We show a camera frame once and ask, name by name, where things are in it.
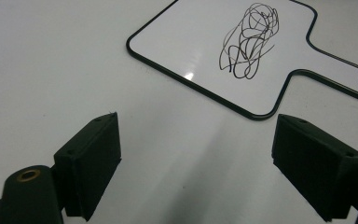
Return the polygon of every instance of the white surface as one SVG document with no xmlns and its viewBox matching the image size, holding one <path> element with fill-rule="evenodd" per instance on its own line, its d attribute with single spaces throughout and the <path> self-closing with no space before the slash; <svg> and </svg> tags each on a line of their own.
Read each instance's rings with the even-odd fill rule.
<svg viewBox="0 0 358 224">
<path fill-rule="evenodd" d="M 250 121 L 125 50 L 170 2 L 0 1 L 0 194 L 9 175 L 52 165 L 88 121 L 117 111 L 123 161 L 89 223 L 324 223 L 272 165 L 277 116 Z M 323 29 L 317 24 L 315 45 L 330 35 Z M 358 48 L 339 43 L 326 50 L 358 60 Z M 358 100 L 350 96 L 294 77 L 278 113 L 358 150 Z"/>
<path fill-rule="evenodd" d="M 228 72 L 228 68 L 221 70 L 219 55 L 223 40 L 233 27 L 239 29 L 236 26 L 245 10 L 253 6 L 253 3 L 254 1 L 249 0 L 178 1 L 135 36 L 131 41 L 131 48 L 176 75 L 186 77 L 189 82 L 260 116 L 272 112 L 287 76 L 297 69 L 310 70 L 358 92 L 358 68 L 313 49 L 307 43 L 306 34 L 314 13 L 308 7 L 287 0 L 262 2 L 276 9 L 279 29 L 276 29 L 276 34 L 261 51 L 266 54 L 259 59 L 258 71 L 254 77 L 237 79 L 233 73 Z M 256 10 L 270 15 L 262 7 Z M 237 31 L 228 45 L 238 46 L 238 36 L 240 33 Z M 250 46 L 252 41 L 247 50 L 241 47 L 245 52 L 248 51 L 246 53 L 249 57 L 252 55 L 249 52 Z M 230 57 L 233 58 L 236 54 L 234 52 Z M 226 55 L 223 56 L 223 61 L 223 66 L 227 66 Z M 249 68 L 254 71 L 256 64 Z M 242 77 L 247 63 L 238 64 L 237 68 L 239 67 L 241 69 L 238 69 L 237 75 Z"/>
</svg>

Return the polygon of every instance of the screw hole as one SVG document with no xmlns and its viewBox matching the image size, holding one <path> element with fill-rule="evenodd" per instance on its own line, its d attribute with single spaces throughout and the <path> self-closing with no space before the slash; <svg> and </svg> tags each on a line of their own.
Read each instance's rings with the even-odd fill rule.
<svg viewBox="0 0 358 224">
<path fill-rule="evenodd" d="M 17 176 L 17 181 L 27 182 L 37 178 L 40 175 L 40 170 L 29 170 L 22 172 L 22 174 Z"/>
</svg>

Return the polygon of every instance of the white table surface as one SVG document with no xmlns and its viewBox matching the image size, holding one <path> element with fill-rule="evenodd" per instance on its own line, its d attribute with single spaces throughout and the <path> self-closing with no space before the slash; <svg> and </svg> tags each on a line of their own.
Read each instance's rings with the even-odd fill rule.
<svg viewBox="0 0 358 224">
<path fill-rule="evenodd" d="M 272 164 L 277 115 L 251 121 L 128 54 L 170 2 L 0 1 L 0 196 L 9 175 L 53 165 L 87 122 L 117 111 L 123 161 L 89 223 L 324 223 Z M 319 12 L 314 45 L 358 63 L 358 1 L 302 2 Z M 294 77 L 278 113 L 358 150 L 348 95 Z"/>
</svg>

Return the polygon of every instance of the handheld whiteboard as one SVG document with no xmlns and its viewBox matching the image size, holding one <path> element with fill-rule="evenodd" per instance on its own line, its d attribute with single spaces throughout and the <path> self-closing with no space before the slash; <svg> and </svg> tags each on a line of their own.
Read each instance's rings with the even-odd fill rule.
<svg viewBox="0 0 358 224">
<path fill-rule="evenodd" d="M 271 117 L 291 76 L 358 98 L 358 65 L 315 48 L 316 11 L 287 0 L 174 1 L 129 53 L 250 119 Z"/>
</svg>

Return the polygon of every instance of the scribble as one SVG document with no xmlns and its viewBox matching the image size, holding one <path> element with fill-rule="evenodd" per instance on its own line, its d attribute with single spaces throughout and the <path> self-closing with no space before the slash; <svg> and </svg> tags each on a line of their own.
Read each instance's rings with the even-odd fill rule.
<svg viewBox="0 0 358 224">
<path fill-rule="evenodd" d="M 240 23 L 225 36 L 219 59 L 220 69 L 229 68 L 228 72 L 236 78 L 252 79 L 261 57 L 274 47 L 272 45 L 267 49 L 266 45 L 278 31 L 277 10 L 261 3 L 252 4 Z"/>
</svg>

